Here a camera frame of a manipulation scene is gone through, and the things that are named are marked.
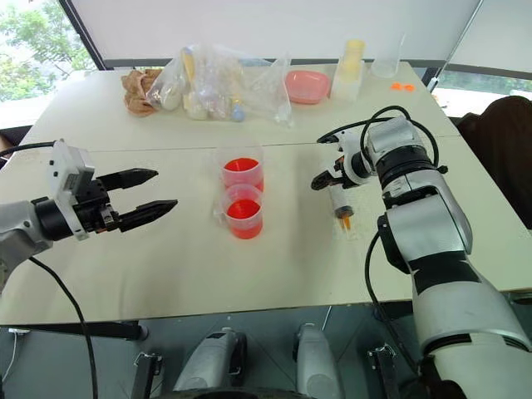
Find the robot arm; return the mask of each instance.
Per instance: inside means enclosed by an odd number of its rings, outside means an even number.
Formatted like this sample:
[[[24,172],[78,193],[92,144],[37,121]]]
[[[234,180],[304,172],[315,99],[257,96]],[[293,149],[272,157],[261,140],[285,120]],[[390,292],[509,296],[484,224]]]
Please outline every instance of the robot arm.
[[[404,116],[383,122],[368,131],[365,151],[356,135],[335,136],[344,156],[312,187],[348,188],[377,175],[386,207],[378,231],[388,261],[412,278],[420,371],[431,393],[437,397],[451,384],[457,397],[529,395],[530,340],[502,295],[470,264],[469,222],[416,128]]]
[[[114,211],[108,191],[127,189],[155,177],[157,172],[131,169],[92,179],[94,166],[85,150],[56,141],[47,178],[54,197],[0,204],[0,292],[11,272],[23,261],[74,235],[119,229],[125,232],[158,219],[177,200],[154,201],[126,214]]]

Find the window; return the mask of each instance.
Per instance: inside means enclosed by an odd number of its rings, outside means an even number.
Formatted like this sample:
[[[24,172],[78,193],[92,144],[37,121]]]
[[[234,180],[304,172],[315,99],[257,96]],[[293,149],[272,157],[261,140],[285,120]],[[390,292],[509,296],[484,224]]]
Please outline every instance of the window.
[[[505,96],[532,100],[532,81],[480,73],[444,71],[432,92],[447,116],[481,114],[493,101]]]
[[[64,81],[95,69],[57,0],[0,0],[0,129],[32,125]]]

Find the clear plastic cup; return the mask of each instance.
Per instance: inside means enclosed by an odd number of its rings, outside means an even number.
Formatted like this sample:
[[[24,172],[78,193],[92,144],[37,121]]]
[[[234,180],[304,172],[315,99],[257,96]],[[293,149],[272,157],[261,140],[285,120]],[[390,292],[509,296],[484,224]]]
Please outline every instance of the clear plastic cup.
[[[405,33],[401,33],[396,37],[390,37],[388,43],[375,57],[372,64],[372,74],[378,77],[390,78],[397,74],[399,67],[399,60],[401,58],[402,43],[405,41]]]
[[[263,152],[260,146],[219,147],[216,161],[226,188],[253,185],[264,190]]]
[[[252,239],[263,228],[263,193],[252,185],[232,185],[220,200],[225,221],[239,239]]]

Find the clear plastic bag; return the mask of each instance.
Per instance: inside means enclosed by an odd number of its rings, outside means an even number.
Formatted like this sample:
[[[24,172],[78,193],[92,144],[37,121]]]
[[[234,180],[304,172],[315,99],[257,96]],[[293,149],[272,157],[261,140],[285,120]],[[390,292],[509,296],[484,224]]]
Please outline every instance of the clear plastic bag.
[[[155,107],[163,102],[170,76],[192,119],[243,121],[257,115],[290,125],[292,108],[284,85],[289,65],[289,57],[272,63],[222,46],[188,46],[165,67],[148,101]]]
[[[180,104],[186,88],[183,63],[179,57],[174,58],[159,74],[146,93],[146,100],[156,110],[173,111]]]

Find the bottle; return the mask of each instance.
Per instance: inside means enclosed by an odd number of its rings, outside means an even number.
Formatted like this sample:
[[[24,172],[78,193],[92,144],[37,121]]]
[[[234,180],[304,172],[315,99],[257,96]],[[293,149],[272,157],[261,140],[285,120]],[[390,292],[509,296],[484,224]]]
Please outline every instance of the bottle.
[[[338,62],[332,81],[331,98],[334,100],[355,101],[362,84],[364,71],[365,43],[352,39],[346,42],[343,57]]]

